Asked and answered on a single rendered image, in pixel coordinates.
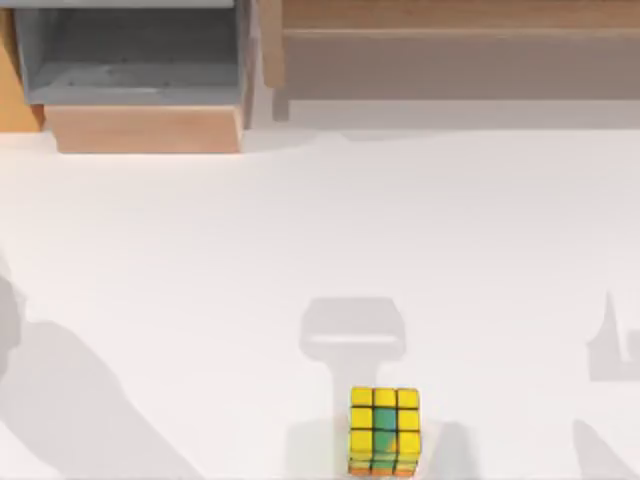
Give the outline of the yellow puzzle cube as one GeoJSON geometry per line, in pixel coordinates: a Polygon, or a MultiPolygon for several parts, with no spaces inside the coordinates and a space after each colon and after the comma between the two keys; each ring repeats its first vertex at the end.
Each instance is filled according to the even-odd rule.
{"type": "Polygon", "coordinates": [[[356,477],[411,478],[422,454],[420,395],[414,388],[354,386],[347,471],[356,477]]]}

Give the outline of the grey pierced drawer inside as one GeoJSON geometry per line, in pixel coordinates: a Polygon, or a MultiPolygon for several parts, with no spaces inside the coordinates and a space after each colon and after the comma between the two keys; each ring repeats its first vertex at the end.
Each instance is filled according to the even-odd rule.
{"type": "Polygon", "coordinates": [[[0,0],[42,105],[232,105],[252,0],[0,0]]]}

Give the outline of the wooden open shelf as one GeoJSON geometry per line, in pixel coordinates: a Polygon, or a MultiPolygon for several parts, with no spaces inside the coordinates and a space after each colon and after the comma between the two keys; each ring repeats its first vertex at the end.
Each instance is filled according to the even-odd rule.
{"type": "Polygon", "coordinates": [[[256,0],[273,114],[303,101],[640,101],[640,0],[256,0]]]}

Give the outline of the pale wooden drawer front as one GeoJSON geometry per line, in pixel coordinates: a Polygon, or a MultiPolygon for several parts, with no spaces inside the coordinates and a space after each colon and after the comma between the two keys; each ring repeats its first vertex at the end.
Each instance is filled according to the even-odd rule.
{"type": "Polygon", "coordinates": [[[61,153],[237,153],[245,127],[238,106],[44,107],[61,153]]]}

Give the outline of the wooden cupboard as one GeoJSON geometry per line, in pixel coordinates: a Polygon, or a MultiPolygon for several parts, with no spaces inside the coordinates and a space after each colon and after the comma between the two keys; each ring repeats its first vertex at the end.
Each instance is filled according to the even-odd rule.
{"type": "Polygon", "coordinates": [[[25,102],[13,11],[0,8],[0,133],[36,133],[45,121],[41,105],[25,102]]]}

